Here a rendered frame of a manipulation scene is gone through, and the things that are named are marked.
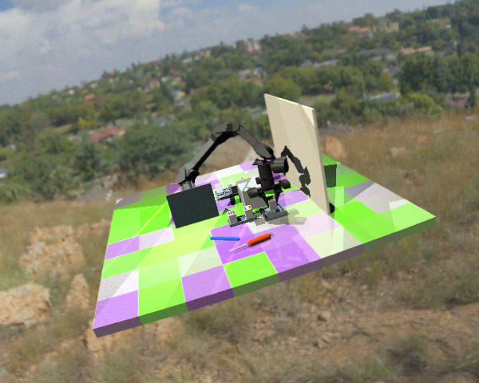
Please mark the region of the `orange-handled screwdriver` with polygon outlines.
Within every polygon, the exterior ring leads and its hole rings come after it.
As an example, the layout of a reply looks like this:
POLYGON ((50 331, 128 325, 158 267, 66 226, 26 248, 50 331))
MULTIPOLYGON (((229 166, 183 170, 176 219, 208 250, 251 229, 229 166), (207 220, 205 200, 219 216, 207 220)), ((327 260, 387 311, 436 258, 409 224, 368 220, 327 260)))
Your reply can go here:
MULTIPOLYGON (((248 245, 248 246, 253 246, 253 245, 257 244, 257 243, 261 243, 261 242, 263 242, 263 241, 269 239, 270 237, 271 237, 270 234, 262 235, 262 236, 260 236, 260 237, 258 237, 258 238, 255 238, 255 239, 252 239, 252 240, 248 241, 247 244, 245 244, 245 245, 243 245, 243 246, 241 246, 241 247, 245 247, 245 246, 247 246, 247 245, 248 245)), ((235 250, 237 250, 237 249, 240 249, 241 247, 237 247, 237 248, 235 248, 235 249, 233 249, 233 250, 230 250, 229 252, 232 252, 232 251, 235 251, 235 250)))

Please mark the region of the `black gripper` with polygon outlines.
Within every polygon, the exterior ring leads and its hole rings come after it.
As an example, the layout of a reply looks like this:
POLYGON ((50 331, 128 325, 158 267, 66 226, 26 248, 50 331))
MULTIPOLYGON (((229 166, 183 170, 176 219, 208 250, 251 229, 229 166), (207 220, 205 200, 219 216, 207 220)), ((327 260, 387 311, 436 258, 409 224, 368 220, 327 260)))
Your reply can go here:
POLYGON ((281 188, 282 187, 283 187, 283 189, 291 188, 291 183, 287 179, 279 180, 279 184, 275 184, 272 173, 270 175, 267 175, 267 176, 259 176, 259 177, 260 177, 262 187, 259 188, 259 189, 256 189, 256 187, 249 188, 247 190, 247 194, 250 197, 250 199, 255 198, 257 196, 259 198, 263 198, 263 200, 265 201, 265 203, 268 207, 269 207, 269 204, 268 204, 267 197, 264 194, 264 192, 274 189, 275 199, 276 199, 276 202, 278 204, 280 193, 283 192, 283 190, 281 188))

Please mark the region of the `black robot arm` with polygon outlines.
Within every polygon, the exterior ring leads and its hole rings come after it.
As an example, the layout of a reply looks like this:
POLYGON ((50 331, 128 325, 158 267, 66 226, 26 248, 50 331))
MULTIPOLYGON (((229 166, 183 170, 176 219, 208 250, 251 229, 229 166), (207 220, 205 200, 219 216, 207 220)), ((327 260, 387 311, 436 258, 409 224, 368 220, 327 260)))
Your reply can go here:
POLYGON ((200 165, 208 158, 217 145, 222 144, 229 137, 241 135, 255 150, 258 156, 264 160, 255 159, 252 165, 257 165, 260 176, 267 176, 272 173, 285 173, 289 171, 287 157, 275 157, 274 150, 265 143, 257 140, 248 130, 240 124, 218 124, 212 131, 210 139, 202 147, 195 157, 184 164, 177 176, 176 182, 180 185, 181 191, 195 188, 195 179, 200 174, 200 165), (270 160, 270 161, 269 161, 270 160))

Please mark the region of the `beige flat panel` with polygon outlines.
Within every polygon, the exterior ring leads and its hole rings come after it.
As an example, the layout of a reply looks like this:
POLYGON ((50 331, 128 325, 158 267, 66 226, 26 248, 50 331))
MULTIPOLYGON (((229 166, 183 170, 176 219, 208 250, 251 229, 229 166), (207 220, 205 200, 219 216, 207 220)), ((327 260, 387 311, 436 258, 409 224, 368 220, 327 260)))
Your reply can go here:
POLYGON ((289 164, 283 174, 330 215, 315 109, 266 93, 264 98, 276 156, 287 157, 289 164))

